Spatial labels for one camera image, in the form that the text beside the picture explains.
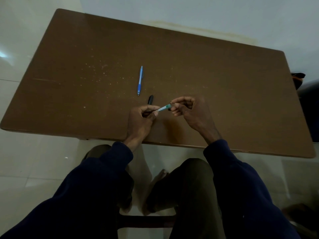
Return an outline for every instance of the person's left hand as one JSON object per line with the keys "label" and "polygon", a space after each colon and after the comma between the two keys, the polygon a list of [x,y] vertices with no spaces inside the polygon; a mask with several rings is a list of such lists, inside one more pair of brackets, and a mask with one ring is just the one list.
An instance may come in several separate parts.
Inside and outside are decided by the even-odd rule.
{"label": "person's left hand", "polygon": [[156,119],[159,106],[145,105],[130,110],[127,127],[127,137],[123,142],[133,152],[151,131],[153,121]]}

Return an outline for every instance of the sleeve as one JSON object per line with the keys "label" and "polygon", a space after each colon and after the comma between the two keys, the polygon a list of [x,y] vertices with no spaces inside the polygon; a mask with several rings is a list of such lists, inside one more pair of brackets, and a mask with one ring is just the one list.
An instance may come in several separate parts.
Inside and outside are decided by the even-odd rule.
{"label": "sleeve", "polygon": [[66,176],[52,198],[1,238],[96,238],[117,233],[116,184],[132,159],[133,153],[121,142],[115,142],[99,159],[86,158]]}
{"label": "sleeve", "polygon": [[214,173],[226,237],[300,238],[257,172],[238,160],[225,140],[210,144],[204,156]]}

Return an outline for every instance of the hand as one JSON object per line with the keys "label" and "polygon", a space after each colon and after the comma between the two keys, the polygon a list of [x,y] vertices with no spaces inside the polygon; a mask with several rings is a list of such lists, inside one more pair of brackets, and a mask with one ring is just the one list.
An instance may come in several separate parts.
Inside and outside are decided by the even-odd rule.
{"label": "hand", "polygon": [[207,144],[222,139],[203,96],[182,96],[171,103],[174,116],[183,115],[188,125],[198,131]]}
{"label": "hand", "polygon": [[130,110],[127,136],[123,142],[133,152],[151,131],[153,121],[156,119],[159,106],[145,105]]}

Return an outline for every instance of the green pen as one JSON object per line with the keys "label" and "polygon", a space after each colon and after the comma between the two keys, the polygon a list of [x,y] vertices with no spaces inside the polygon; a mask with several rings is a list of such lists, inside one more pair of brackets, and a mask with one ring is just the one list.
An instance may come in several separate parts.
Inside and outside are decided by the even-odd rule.
{"label": "green pen", "polygon": [[172,107],[172,105],[171,105],[171,104],[168,104],[168,105],[163,106],[163,107],[161,107],[161,108],[159,108],[158,110],[153,111],[153,112],[160,112],[160,111],[163,111],[163,110],[169,109],[169,108],[171,108],[171,107]]}

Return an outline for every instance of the table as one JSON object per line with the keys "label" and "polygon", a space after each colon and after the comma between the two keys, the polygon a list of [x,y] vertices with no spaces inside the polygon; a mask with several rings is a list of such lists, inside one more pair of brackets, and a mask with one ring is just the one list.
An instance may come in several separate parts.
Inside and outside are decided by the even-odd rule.
{"label": "table", "polygon": [[[137,85],[144,68],[141,95]],[[131,107],[202,94],[233,151],[314,157],[282,51],[58,9],[1,128],[123,140]],[[145,143],[206,147],[161,112]]]}

